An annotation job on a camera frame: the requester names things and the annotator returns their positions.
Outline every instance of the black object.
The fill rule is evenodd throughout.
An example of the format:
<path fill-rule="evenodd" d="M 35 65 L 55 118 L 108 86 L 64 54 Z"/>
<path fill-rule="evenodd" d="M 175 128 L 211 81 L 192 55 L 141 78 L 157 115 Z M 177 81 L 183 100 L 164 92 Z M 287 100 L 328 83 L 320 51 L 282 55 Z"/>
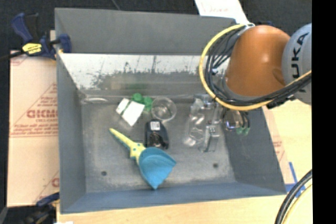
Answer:
<path fill-rule="evenodd" d="M 283 200 L 281 207 L 278 211 L 276 220 L 275 220 L 275 224 L 282 224 L 283 220 L 285 219 L 286 213 L 290 207 L 290 205 L 292 204 L 293 200 L 295 199 L 295 197 L 297 196 L 297 194 L 299 193 L 299 191 L 302 189 L 302 187 L 304 187 L 304 185 L 310 181 L 311 179 L 313 179 L 313 170 L 311 169 L 308 173 L 306 173 L 304 175 L 303 178 L 301 178 L 293 187 L 292 189 L 289 191 L 289 193 L 287 194 L 287 196 L 285 197 L 285 199 Z"/>
<path fill-rule="evenodd" d="M 169 147 L 167 130 L 161 121 L 151 120 L 146 123 L 144 146 L 163 149 Z"/>

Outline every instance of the white object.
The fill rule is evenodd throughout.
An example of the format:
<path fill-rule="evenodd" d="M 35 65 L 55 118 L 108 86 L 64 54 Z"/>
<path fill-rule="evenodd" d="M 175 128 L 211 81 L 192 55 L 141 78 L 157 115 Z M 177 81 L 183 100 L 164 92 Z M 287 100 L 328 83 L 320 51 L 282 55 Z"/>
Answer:
<path fill-rule="evenodd" d="M 121 100 L 120 104 L 118 105 L 116 112 L 120 114 L 121 117 L 130 126 L 134 126 L 144 108 L 145 108 L 144 104 L 140 104 L 134 101 L 130 101 L 127 98 L 124 98 Z"/>
<path fill-rule="evenodd" d="M 201 16 L 233 18 L 238 24 L 249 24 L 239 0 L 194 0 Z"/>

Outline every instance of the yellow handle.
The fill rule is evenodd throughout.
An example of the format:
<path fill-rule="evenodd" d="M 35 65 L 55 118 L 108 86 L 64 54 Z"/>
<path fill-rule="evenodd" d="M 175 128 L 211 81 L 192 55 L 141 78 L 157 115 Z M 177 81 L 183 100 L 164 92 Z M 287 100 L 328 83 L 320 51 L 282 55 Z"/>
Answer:
<path fill-rule="evenodd" d="M 139 156 L 141 152 L 143 152 L 146 147 L 142 143 L 136 143 L 130 140 L 128 137 L 123 135 L 122 133 L 118 132 L 117 130 L 110 128 L 110 132 L 120 140 L 129 150 L 130 150 L 130 157 L 135 158 L 136 163 L 139 164 Z"/>

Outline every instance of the blue clamp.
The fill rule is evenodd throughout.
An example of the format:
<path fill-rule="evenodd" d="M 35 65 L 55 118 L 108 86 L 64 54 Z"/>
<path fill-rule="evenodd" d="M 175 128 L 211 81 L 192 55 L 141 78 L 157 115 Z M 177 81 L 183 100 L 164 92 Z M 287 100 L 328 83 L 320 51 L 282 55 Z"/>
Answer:
<path fill-rule="evenodd" d="M 20 13 L 12 19 L 11 26 L 14 32 L 23 39 L 22 52 L 28 56 L 41 56 L 53 60 L 56 59 L 55 44 L 61 44 L 63 52 L 71 52 L 71 41 L 67 34 L 61 34 L 52 41 L 47 35 L 43 35 L 41 38 L 38 36 L 37 17 L 38 14 L 26 16 L 24 13 Z"/>

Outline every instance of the white paper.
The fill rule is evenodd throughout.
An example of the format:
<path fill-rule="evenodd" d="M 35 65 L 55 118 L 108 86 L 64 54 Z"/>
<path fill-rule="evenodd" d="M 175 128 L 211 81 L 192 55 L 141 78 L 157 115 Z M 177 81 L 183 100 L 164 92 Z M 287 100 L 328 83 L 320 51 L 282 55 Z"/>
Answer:
<path fill-rule="evenodd" d="M 201 16 L 233 18 L 238 24 L 249 24 L 239 0 L 194 0 Z"/>

